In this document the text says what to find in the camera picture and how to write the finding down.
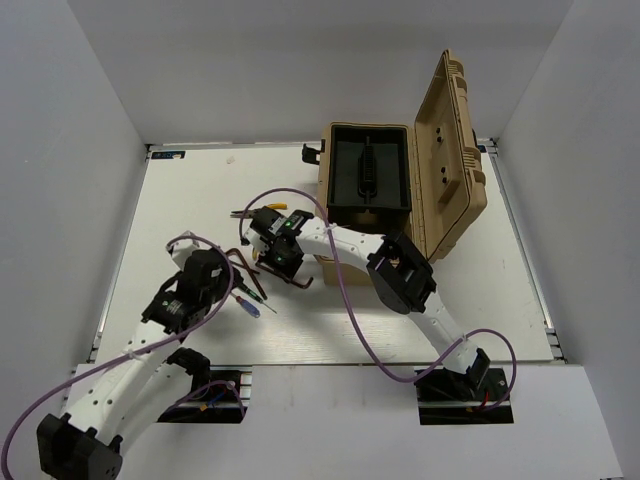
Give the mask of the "large dark hex key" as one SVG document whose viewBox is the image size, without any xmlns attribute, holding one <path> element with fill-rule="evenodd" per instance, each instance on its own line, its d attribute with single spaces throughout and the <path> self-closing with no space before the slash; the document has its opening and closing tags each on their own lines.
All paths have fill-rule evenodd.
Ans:
<svg viewBox="0 0 640 480">
<path fill-rule="evenodd" d="M 295 278 L 289 278 L 286 275 L 284 275 L 283 273 L 280 273 L 280 272 L 278 272 L 276 270 L 273 270 L 270 267 L 264 267 L 262 265 L 258 265 L 258 267 L 261 270 L 263 270 L 264 272 L 269 273 L 269 274 L 281 279 L 284 283 L 286 283 L 288 285 L 292 285 L 292 286 L 294 286 L 296 288 L 299 288 L 299 289 L 302 289 L 302 290 L 308 289 L 312 285 L 312 283 L 314 281 L 313 277 L 309 277 L 308 280 L 306 280 L 305 282 L 301 283 L 298 280 L 296 280 Z"/>
</svg>

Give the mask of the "tan plastic toolbox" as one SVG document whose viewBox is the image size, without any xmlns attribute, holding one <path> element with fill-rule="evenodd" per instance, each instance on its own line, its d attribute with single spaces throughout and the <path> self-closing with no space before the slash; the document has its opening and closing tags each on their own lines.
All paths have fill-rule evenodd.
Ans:
<svg viewBox="0 0 640 480">
<path fill-rule="evenodd" d="M 404 232 L 426 259 L 445 258 L 487 206 L 464 65 L 440 56 L 412 124 L 332 122 L 304 145 L 319 168 L 330 222 L 361 233 Z"/>
</svg>

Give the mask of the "bent brown hex key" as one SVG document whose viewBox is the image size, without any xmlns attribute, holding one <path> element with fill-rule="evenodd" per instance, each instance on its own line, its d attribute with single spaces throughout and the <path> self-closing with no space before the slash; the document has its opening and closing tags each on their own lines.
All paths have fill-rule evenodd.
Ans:
<svg viewBox="0 0 640 480">
<path fill-rule="evenodd" d="M 250 272 L 251 274 L 257 274 L 259 275 L 260 272 L 258 270 L 256 270 L 255 268 L 251 267 L 249 265 L 249 262 L 246 260 L 245 256 L 243 255 L 242 251 L 239 250 L 238 248 L 230 248 L 228 250 L 225 251 L 225 254 L 227 255 L 227 257 L 229 259 L 232 258 L 237 258 L 238 262 L 232 262 L 233 265 L 246 270 L 247 272 Z"/>
</svg>

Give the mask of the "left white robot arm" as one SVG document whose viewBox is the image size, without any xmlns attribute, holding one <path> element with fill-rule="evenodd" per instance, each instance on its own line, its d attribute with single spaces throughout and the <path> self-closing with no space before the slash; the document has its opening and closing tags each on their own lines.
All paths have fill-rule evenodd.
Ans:
<svg viewBox="0 0 640 480">
<path fill-rule="evenodd" d="M 211 363 L 183 345 L 229 292 L 232 267 L 216 249 L 195 250 L 143 311 L 122 361 L 36 435 L 40 466 L 55 479 L 114 479 L 138 437 L 177 399 L 205 396 Z"/>
</svg>

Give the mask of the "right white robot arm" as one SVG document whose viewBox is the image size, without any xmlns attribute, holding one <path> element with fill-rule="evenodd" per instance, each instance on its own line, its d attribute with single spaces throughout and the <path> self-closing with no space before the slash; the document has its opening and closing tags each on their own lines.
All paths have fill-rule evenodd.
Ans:
<svg viewBox="0 0 640 480">
<path fill-rule="evenodd" d="M 431 265 L 405 233 L 360 233 L 328 226 L 310 212 L 285 216 L 262 207 L 245 237 L 258 251 L 258 260 L 288 282 L 306 255 L 330 258 L 367 274 L 382 304 L 408 316 L 444 357 L 442 366 L 460 398 L 471 400 L 486 389 L 488 356 L 449 314 Z"/>
</svg>

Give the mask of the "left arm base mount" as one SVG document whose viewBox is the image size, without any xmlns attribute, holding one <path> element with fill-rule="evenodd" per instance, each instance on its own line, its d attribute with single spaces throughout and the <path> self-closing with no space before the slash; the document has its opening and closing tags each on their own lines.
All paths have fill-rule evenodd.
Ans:
<svg viewBox="0 0 640 480">
<path fill-rule="evenodd" d="M 213 366 L 204 355 L 180 348 L 167 359 L 189 378 L 186 398 L 170 406 L 159 423 L 240 424 L 248 412 L 252 371 L 248 367 Z"/>
</svg>

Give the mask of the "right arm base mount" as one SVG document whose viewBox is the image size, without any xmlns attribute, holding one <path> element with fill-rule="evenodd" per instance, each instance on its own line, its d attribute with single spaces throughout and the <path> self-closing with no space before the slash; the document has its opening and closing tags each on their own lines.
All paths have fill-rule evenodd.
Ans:
<svg viewBox="0 0 640 480">
<path fill-rule="evenodd" d="M 506 425 L 514 423 L 508 394 L 509 382 L 502 368 L 488 359 L 476 361 L 472 374 L 486 366 L 484 377 L 472 386 L 466 377 L 443 367 L 414 383 L 419 422 L 422 426 Z"/>
</svg>

